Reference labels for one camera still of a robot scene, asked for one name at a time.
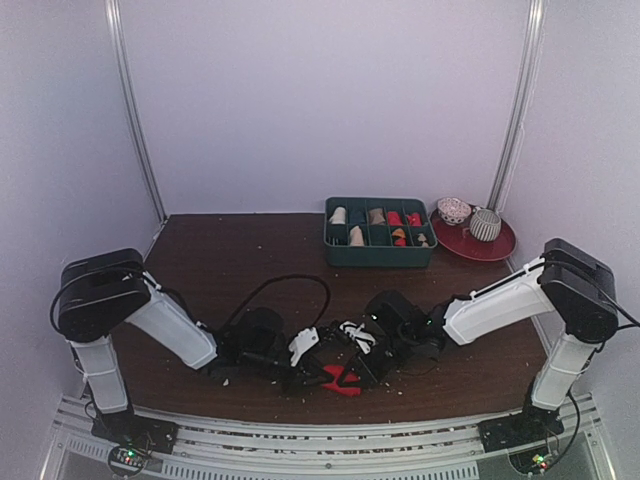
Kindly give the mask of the black argyle sock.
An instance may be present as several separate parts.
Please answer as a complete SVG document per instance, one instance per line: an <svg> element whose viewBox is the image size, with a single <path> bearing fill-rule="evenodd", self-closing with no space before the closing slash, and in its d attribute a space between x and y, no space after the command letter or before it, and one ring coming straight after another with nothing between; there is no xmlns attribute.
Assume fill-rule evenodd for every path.
<svg viewBox="0 0 640 480"><path fill-rule="evenodd" d="M408 245L407 231L398 227L391 231L393 245L396 247L406 247Z"/></svg>

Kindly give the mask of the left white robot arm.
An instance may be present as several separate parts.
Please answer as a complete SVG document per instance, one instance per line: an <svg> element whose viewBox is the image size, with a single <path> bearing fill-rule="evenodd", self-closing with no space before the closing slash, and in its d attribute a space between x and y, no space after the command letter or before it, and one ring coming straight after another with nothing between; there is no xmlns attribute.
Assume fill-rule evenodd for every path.
<svg viewBox="0 0 640 480"><path fill-rule="evenodd" d="M206 255L144 260L131 248L76 260L62 273L55 329L82 361L110 347L118 367L89 385L106 429L123 444L137 442L144 424L135 410L249 422L310 423L310 407L282 391L265 364L236 364L224 341L230 318L253 308L257 289L266 306L293 316L288 335L324 315L329 283L317 275L273 273Z"/></svg>

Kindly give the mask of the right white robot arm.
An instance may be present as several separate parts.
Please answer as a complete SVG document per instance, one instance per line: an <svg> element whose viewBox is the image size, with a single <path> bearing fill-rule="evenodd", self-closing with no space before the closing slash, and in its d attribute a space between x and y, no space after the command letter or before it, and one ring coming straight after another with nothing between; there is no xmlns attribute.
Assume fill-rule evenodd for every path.
<svg viewBox="0 0 640 480"><path fill-rule="evenodd" d="M395 289L428 310L453 294L491 284L508 272L504 262L479 263L438 248L425 269L338 268L330 283L335 317L363 313L378 292ZM330 420L345 424L440 420L498 413L521 407L526 388L543 365L563 329L557 314L540 314L485 335L473 343L449 346L437 363L411 359L385 383L358 397L327 395ZM622 379L639 344L639 331L626 330L597 355L578 382L580 393L593 394L605 425L615 430L624 420L639 424L639 377Z"/></svg>

